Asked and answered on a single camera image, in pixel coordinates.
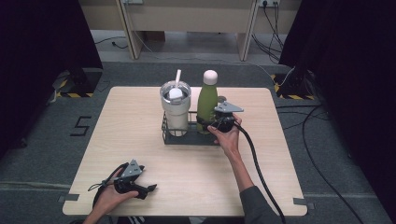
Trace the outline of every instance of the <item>human arm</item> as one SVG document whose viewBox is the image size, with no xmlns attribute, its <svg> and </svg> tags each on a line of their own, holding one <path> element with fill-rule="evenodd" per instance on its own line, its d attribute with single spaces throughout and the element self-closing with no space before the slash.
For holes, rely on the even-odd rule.
<svg viewBox="0 0 396 224">
<path fill-rule="evenodd" d="M 120 169 L 113 175 L 113 177 L 117 176 L 119 172 Z M 84 224 L 96 223 L 102 216 L 111 212 L 120 203 L 134 198 L 138 194 L 139 193 L 137 191 L 129 191 L 127 193 L 119 194 L 114 188 L 114 185 L 108 185 L 100 194 L 90 214 L 85 218 Z"/>
<path fill-rule="evenodd" d="M 233 116 L 236 123 L 240 125 L 242 120 L 235 114 Z M 245 213 L 245 223 L 278 222 L 278 216 L 269 206 L 259 188 L 254 186 L 248 170 L 242 161 L 239 152 L 239 130 L 237 127 L 233 126 L 227 133 L 222 133 L 212 126 L 209 126 L 207 129 L 217 137 L 215 143 L 220 144 L 233 168 L 233 174 L 238 185 L 239 196 Z"/>
<path fill-rule="evenodd" d="M 233 116 L 237 123 L 242 123 L 242 120 L 239 117 L 235 114 L 233 114 Z M 251 180 L 248 170 L 242 161 L 241 154 L 239 153 L 239 130 L 236 126 L 233 126 L 227 133 L 222 133 L 213 126 L 208 126 L 207 129 L 217 137 L 215 143 L 220 144 L 224 150 L 224 154 L 230 161 L 239 192 L 253 187 L 253 181 Z"/>
</svg>

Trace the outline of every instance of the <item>wooden table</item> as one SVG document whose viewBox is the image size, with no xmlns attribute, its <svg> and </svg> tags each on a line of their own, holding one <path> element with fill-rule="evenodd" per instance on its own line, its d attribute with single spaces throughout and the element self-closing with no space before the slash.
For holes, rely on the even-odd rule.
<svg viewBox="0 0 396 224">
<path fill-rule="evenodd" d="M 191 111 L 200 88 L 192 88 Z M 158 184 L 146 200 L 132 199 L 113 216 L 243 216 L 233 171 L 221 147 L 165 145 L 159 87 L 115 87 L 110 91 L 93 131 L 70 194 L 67 215 L 87 215 L 96 190 L 87 189 L 107 178 L 120 164 L 136 159 L 146 168 L 136 183 Z M 245 109 L 242 127 L 256 148 L 262 174 L 285 216 L 303 216 L 306 206 L 276 113 L 271 93 L 262 88 L 218 88 L 219 95 Z M 253 182 L 262 187 L 250 147 L 240 134 L 240 151 Z"/>
</svg>

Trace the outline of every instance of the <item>white bottle cap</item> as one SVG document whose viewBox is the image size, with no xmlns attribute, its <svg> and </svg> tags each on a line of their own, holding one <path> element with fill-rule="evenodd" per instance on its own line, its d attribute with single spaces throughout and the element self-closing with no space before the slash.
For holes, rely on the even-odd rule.
<svg viewBox="0 0 396 224">
<path fill-rule="evenodd" d="M 204 72 L 204 83 L 210 86 L 218 83 L 218 73 L 213 70 L 207 70 Z"/>
</svg>

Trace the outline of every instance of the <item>black wire rack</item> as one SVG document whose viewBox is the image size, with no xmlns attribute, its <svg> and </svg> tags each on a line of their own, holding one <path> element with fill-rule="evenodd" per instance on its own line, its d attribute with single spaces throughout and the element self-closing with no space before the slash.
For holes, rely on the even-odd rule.
<svg viewBox="0 0 396 224">
<path fill-rule="evenodd" d="M 214 143 L 216 136 L 214 134 L 203 134 L 197 130 L 196 114 L 196 111 L 189 111 L 189 124 L 187 130 L 185 130 L 169 129 L 165 112 L 163 112 L 163 142 L 166 145 L 216 146 Z M 177 133 L 180 132 L 184 134 L 181 136 L 176 136 Z"/>
</svg>

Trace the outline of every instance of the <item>gray carpet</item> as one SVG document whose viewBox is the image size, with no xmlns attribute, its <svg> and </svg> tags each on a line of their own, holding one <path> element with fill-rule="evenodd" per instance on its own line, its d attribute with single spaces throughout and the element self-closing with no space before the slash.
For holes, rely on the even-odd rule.
<svg viewBox="0 0 396 224">
<path fill-rule="evenodd" d="M 289 68 L 282 66 L 265 68 L 270 74 L 289 71 Z M 78 219 L 65 216 L 63 204 L 58 199 L 67 194 L 73 182 L 109 90 L 113 86 L 160 87 L 175 77 L 177 69 L 182 70 L 182 80 L 191 86 L 201 86 L 204 71 L 213 69 L 219 73 L 219 87 L 268 88 L 273 93 L 276 106 L 320 104 L 318 100 L 278 99 L 271 78 L 254 65 L 104 63 L 104 73 L 92 98 L 58 98 L 35 122 L 27 136 L 28 146 L 10 150 L 0 160 L 0 224 L 69 223 Z M 287 221 L 359 223 L 309 160 L 304 148 L 302 125 L 290 127 L 301 123 L 312 108 L 278 109 L 304 196 L 315 206 L 315 209 L 309 209 L 306 216 L 287 217 Z M 364 223 L 391 223 L 360 168 L 348 157 L 347 148 L 337 134 L 331 116 L 325 112 L 323 107 L 318 109 L 315 112 L 318 116 L 310 119 L 305 126 L 306 143 L 316 165 L 345 196 Z M 70 136 L 71 133 L 82 132 L 75 129 L 80 116 L 91 117 L 80 123 L 90 128 L 85 136 Z M 35 188 L 24 185 L 25 182 L 44 185 Z M 268 223 L 275 223 L 273 221 L 279 220 L 269 220 Z"/>
</svg>

